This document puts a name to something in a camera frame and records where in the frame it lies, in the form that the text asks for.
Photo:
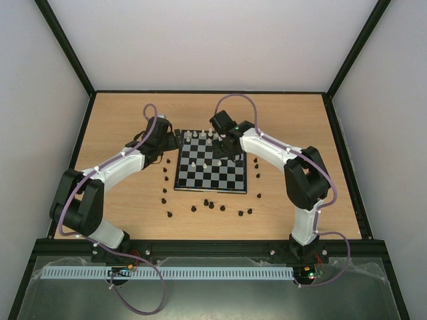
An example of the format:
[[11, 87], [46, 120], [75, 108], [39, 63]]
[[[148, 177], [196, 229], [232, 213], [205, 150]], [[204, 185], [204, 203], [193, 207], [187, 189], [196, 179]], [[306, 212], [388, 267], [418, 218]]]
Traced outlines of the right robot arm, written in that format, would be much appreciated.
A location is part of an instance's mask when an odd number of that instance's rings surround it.
[[294, 226], [290, 234], [290, 252], [298, 261], [314, 254], [318, 242], [318, 220], [332, 180], [320, 152], [285, 144], [262, 132], [255, 123], [236, 123], [225, 112], [216, 113], [210, 124], [220, 136], [213, 143], [213, 155], [232, 158], [251, 153], [277, 167], [284, 174], [286, 194], [295, 206]]

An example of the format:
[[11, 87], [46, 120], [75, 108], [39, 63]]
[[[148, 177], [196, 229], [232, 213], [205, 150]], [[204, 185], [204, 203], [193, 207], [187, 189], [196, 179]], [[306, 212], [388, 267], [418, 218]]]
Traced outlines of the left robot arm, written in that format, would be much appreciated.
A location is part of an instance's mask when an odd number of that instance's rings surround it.
[[[115, 156], [83, 171], [68, 169], [61, 177], [49, 212], [62, 235], [80, 235], [117, 252], [126, 251], [129, 235], [103, 217], [105, 194], [167, 151], [180, 149], [182, 133], [163, 117], [152, 117], [146, 130]], [[62, 227], [71, 231], [66, 233]]]

